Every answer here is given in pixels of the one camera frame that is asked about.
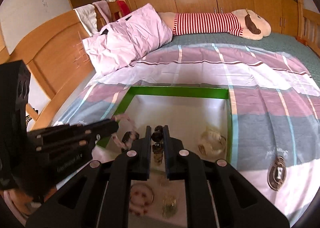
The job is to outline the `gold green earrings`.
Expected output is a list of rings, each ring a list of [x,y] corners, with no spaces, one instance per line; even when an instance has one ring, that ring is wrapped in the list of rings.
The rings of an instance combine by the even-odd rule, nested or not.
[[[166,193],[162,201],[162,216],[171,218],[177,213],[177,198],[173,194]]]

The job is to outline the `round metal emblem patch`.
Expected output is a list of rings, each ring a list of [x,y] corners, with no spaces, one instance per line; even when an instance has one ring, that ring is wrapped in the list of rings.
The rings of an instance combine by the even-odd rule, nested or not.
[[[267,182],[269,187],[274,191],[279,191],[286,179],[285,160],[278,156],[270,165],[267,173]]]

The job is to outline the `brown bead strand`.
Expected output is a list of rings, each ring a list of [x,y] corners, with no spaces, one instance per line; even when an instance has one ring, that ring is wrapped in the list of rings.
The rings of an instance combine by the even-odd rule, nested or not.
[[[163,161],[163,144],[162,143],[155,143],[152,145],[152,152],[153,152],[153,160],[157,166],[160,166]]]

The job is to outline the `green rimmed white tray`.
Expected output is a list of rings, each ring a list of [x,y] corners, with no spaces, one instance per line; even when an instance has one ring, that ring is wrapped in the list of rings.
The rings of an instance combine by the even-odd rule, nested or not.
[[[169,180],[165,171],[165,157],[157,166],[152,145],[163,144],[163,128],[168,126],[170,137],[181,140],[184,149],[201,159],[215,162],[229,160],[232,140],[231,108],[226,89],[191,87],[132,87],[118,105],[115,116],[120,139],[135,130],[141,138],[151,128],[150,175],[146,181],[133,180],[130,189],[129,227],[188,227],[184,180]],[[200,135],[207,126],[215,127],[227,140],[223,154],[204,156],[199,152]],[[166,193],[177,198],[177,213],[171,218],[162,216],[162,201]]]

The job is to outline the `wooden headboard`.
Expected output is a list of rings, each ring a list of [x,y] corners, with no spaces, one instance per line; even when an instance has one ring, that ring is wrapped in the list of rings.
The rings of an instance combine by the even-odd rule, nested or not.
[[[93,71],[82,40],[88,33],[75,11],[48,20],[27,34],[9,61],[23,60],[50,101],[33,113],[32,129],[48,127],[73,91]]]

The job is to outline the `pink pillow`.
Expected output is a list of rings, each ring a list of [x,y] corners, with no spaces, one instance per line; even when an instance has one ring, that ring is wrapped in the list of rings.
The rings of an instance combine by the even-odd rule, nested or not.
[[[131,12],[82,41],[98,75],[115,72],[172,41],[171,28],[151,4]]]

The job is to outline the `plaid pastel bed sheet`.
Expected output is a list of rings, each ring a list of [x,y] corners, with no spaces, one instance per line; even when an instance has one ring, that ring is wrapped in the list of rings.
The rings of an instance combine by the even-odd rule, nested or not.
[[[227,88],[231,94],[231,163],[288,218],[301,220],[319,189],[319,58],[292,37],[261,41],[202,35],[173,41],[107,76],[95,75],[54,125],[111,117],[136,86]],[[270,165],[285,160],[279,191]]]

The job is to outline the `white folded towel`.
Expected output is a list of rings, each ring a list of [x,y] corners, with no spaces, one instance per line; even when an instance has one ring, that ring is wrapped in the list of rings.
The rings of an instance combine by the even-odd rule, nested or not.
[[[76,12],[80,23],[89,36],[91,37],[95,35],[98,32],[95,6],[92,4],[87,4],[85,6],[75,8],[74,11]]]

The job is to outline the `striped plush dog toy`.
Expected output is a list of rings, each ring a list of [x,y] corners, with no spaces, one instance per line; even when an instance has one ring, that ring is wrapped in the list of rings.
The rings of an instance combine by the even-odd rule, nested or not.
[[[252,10],[229,13],[159,12],[160,18],[175,36],[203,33],[228,33],[249,40],[261,40],[271,34],[270,24]]]

